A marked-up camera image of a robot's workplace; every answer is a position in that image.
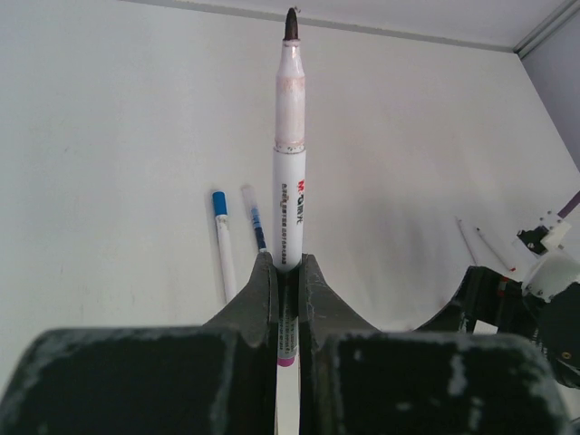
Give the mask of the blue gel pen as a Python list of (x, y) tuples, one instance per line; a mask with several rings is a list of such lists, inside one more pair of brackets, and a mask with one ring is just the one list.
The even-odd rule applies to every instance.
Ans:
[(259, 207), (256, 201), (255, 190), (252, 186), (245, 185), (241, 188), (241, 192), (246, 207), (246, 212), (252, 224), (257, 250), (259, 252), (266, 252), (266, 237), (262, 226)]

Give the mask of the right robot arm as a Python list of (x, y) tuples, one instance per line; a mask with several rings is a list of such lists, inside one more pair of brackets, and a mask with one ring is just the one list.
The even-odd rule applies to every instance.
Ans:
[(572, 257), (546, 254), (523, 281), (471, 266), (450, 301), (418, 329), (471, 334), (479, 322), (526, 338), (558, 383), (579, 388), (579, 263)]

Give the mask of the blue white marker pen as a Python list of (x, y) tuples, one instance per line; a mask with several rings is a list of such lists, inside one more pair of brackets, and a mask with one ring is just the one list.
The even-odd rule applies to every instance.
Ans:
[(225, 298), (226, 302), (229, 303), (237, 295), (238, 287), (229, 230), (227, 197), (224, 191), (215, 190), (211, 198), (217, 228), (217, 241)]

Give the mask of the thin white red-tip pen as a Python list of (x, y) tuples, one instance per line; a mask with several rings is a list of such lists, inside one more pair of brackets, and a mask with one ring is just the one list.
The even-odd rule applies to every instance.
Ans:
[(298, 346), (295, 274), (302, 263), (305, 220), (305, 71), (296, 10), (285, 18), (275, 77), (273, 147), (273, 264), (278, 273), (280, 315), (277, 363), (289, 367)]

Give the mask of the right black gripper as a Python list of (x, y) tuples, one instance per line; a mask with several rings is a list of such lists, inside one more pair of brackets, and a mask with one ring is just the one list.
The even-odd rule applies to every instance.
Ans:
[(472, 334), (478, 322), (501, 334), (538, 337), (537, 319), (527, 310), (521, 283), (484, 266), (470, 266), (450, 301), (418, 329)]

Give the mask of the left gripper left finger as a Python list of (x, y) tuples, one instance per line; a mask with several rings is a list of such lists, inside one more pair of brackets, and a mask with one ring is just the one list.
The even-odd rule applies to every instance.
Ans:
[(1, 400), (4, 434), (272, 434), (278, 297), (271, 256), (202, 325), (54, 329)]

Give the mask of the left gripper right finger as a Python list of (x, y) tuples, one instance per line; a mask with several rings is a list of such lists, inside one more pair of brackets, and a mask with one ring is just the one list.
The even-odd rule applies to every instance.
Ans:
[(576, 434), (546, 357), (479, 322), (473, 333), (387, 333), (299, 270), (303, 434)]

